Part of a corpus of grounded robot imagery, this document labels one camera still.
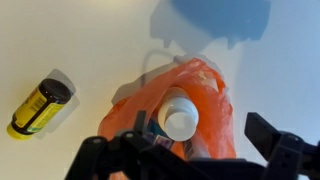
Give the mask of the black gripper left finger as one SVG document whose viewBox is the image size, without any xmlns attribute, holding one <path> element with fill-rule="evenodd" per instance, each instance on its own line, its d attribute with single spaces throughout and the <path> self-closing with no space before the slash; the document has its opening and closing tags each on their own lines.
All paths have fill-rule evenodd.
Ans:
<svg viewBox="0 0 320 180">
<path fill-rule="evenodd" d="M 144 131 L 146 130 L 145 125 L 146 125 L 146 112 L 144 110 L 141 110 L 136 115 L 133 130 L 138 134 L 143 135 Z"/>
</svg>

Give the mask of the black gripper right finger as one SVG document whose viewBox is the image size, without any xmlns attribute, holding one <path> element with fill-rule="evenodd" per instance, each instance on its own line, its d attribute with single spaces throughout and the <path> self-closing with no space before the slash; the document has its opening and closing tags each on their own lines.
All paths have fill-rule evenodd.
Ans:
<svg viewBox="0 0 320 180">
<path fill-rule="evenodd" d="M 300 166 L 304 141 L 297 135 L 277 130 L 256 112 L 247 114 L 244 133 L 269 167 Z"/>
</svg>

